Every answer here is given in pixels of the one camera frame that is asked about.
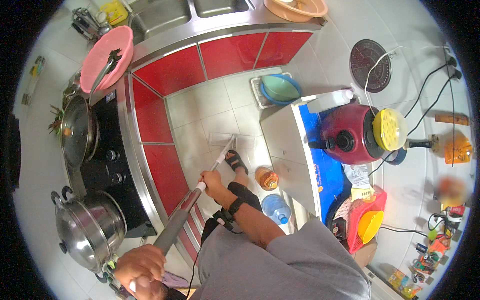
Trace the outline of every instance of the red electric pressure cooker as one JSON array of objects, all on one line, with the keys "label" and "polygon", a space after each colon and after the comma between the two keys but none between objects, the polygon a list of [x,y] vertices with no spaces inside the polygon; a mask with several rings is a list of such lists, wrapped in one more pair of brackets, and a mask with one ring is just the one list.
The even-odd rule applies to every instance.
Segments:
[{"label": "red electric pressure cooker", "polygon": [[373,135],[374,118],[367,105],[340,106],[322,120],[320,140],[308,145],[324,149],[327,155],[342,164],[363,165],[376,161],[384,150]]}]

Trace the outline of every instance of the pink colander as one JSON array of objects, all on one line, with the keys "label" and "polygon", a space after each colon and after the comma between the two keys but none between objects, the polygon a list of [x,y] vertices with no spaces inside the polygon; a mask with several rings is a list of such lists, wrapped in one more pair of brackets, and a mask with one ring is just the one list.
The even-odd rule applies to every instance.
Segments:
[{"label": "pink colander", "polygon": [[90,50],[84,61],[82,75],[80,76],[80,87],[85,93],[89,94],[91,92],[95,79],[107,64],[110,52],[117,49],[120,49],[119,55],[122,55],[122,57],[115,69],[105,75],[96,91],[112,86],[127,70],[133,56],[133,31],[130,27],[119,26],[110,30]]}]

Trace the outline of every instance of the round grill plate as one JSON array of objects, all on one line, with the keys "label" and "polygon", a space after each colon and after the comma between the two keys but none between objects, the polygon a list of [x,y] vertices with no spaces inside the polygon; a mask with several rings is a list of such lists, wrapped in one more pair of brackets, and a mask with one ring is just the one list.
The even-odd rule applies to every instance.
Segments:
[{"label": "round grill plate", "polygon": [[[365,87],[368,71],[385,53],[385,49],[380,44],[370,39],[363,39],[353,46],[350,54],[350,69],[353,78],[361,88]],[[391,74],[392,64],[390,58],[386,55],[370,73],[367,91],[378,93],[385,89],[390,82]]]}]

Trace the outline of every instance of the hand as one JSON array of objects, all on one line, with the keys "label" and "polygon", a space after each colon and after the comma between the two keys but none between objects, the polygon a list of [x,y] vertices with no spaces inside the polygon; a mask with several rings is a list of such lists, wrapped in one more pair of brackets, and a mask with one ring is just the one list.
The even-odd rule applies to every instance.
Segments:
[{"label": "hand", "polygon": [[201,173],[201,176],[202,178],[200,178],[198,181],[200,182],[203,179],[207,185],[205,193],[212,197],[218,204],[222,205],[222,199],[231,192],[222,185],[220,172],[204,171]]},{"label": "hand", "polygon": [[[118,261],[115,278],[138,300],[163,300],[167,291],[162,284],[165,276],[163,252],[154,245],[135,248]],[[136,293],[130,290],[130,282],[137,281]]]}]

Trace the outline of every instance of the sink basin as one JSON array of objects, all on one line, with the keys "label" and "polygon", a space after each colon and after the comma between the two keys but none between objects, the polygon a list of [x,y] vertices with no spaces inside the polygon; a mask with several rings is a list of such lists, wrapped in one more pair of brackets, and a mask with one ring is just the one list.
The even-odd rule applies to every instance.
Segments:
[{"label": "sink basin", "polygon": [[160,32],[186,24],[192,19],[187,0],[156,0],[130,16],[133,44],[155,36]]},{"label": "sink basin", "polygon": [[247,0],[193,0],[197,15],[209,18],[232,12],[246,12],[250,9]]}]

